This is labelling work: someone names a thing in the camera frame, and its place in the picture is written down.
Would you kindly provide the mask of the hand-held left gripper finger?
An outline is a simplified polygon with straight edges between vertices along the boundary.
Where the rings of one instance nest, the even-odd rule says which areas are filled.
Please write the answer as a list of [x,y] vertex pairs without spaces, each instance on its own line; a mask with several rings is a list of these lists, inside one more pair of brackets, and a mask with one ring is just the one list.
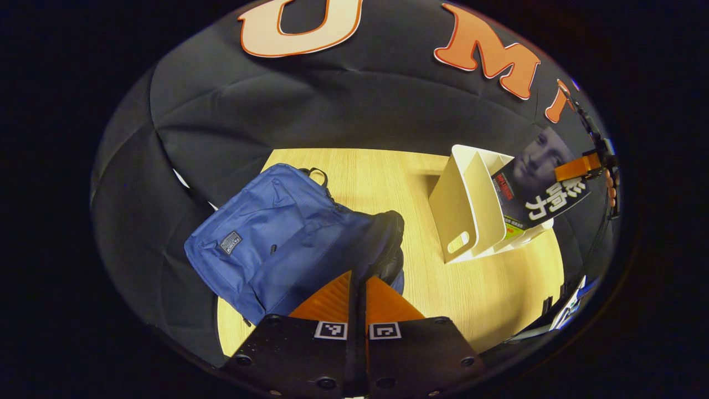
[[288,315],[264,316],[220,368],[266,398],[342,398],[356,386],[357,285],[346,271]]
[[424,316],[377,276],[364,284],[369,398],[445,398],[488,372],[448,316]]

